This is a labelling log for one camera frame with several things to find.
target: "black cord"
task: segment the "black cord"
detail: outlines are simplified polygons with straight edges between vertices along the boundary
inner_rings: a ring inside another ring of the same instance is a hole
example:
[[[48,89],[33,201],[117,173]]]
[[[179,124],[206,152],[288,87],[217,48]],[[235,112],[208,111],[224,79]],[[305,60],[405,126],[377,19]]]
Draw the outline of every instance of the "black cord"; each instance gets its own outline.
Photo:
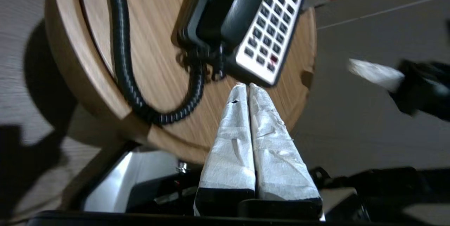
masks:
[[[190,57],[190,81],[185,100],[177,109],[161,113],[149,106],[136,83],[131,62],[130,18],[127,0],[109,0],[112,15],[112,49],[117,83],[133,111],[149,124],[165,125],[178,122],[194,110],[203,96],[206,65],[199,58]]]

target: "round wooden table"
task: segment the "round wooden table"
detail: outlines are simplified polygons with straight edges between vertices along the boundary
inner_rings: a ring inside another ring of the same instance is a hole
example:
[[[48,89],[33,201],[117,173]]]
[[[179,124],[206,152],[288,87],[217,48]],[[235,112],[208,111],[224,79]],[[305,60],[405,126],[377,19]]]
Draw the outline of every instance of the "round wooden table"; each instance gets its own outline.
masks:
[[[128,0],[133,71],[146,101],[161,111],[178,106],[188,88],[174,42],[182,4],[184,0]],[[61,74],[88,111],[112,122],[127,138],[188,162],[204,162],[235,79],[205,85],[203,99],[185,120],[150,127],[132,113],[115,83],[107,0],[45,0],[45,26]],[[312,74],[315,55],[315,15],[310,9],[300,17],[278,85],[267,89],[288,130],[307,101],[302,74]]]

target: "wooden tabletop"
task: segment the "wooden tabletop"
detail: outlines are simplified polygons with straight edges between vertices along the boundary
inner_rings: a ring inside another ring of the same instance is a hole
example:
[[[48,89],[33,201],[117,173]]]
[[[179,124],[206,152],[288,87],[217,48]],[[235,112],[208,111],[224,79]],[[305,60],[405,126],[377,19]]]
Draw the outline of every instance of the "wooden tabletop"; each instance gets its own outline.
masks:
[[[184,0],[128,0],[133,71],[144,98],[159,111],[177,107],[188,89],[174,41],[182,4]],[[189,162],[204,162],[235,79],[205,85],[203,99],[187,119],[149,127],[132,113],[114,81],[107,0],[46,0],[45,22],[58,68],[90,112],[141,143]],[[304,75],[312,74],[315,54],[315,15],[310,9],[300,17],[278,85],[267,89],[288,130],[306,104],[309,90],[304,84],[310,82],[302,77],[310,79]]]

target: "gray floor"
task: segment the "gray floor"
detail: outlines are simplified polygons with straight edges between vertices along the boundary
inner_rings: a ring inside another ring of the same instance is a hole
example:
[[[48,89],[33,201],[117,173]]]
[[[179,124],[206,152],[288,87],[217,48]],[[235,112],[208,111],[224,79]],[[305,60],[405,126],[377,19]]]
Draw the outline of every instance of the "gray floor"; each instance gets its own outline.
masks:
[[[348,58],[392,66],[401,58],[450,62],[450,0],[333,26],[415,1],[337,0],[317,9],[316,72],[295,137],[310,167],[340,175],[450,165],[448,123],[399,113],[383,90],[345,68]],[[44,0],[0,4],[1,222],[64,207],[120,141],[77,104],[58,74],[46,44]]]

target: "telephone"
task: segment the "telephone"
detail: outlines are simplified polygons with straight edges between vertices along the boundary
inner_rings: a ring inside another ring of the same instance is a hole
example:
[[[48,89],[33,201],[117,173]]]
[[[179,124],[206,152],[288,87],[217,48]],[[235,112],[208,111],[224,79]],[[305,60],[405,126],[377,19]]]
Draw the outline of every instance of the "telephone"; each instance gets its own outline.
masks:
[[[246,83],[276,85],[302,5],[302,0],[191,1],[177,34],[191,68],[189,90],[180,107],[162,113],[145,102],[133,74],[127,0],[109,0],[117,85],[148,124],[171,124],[190,115],[203,95],[206,63],[213,66],[212,80],[230,74]]]

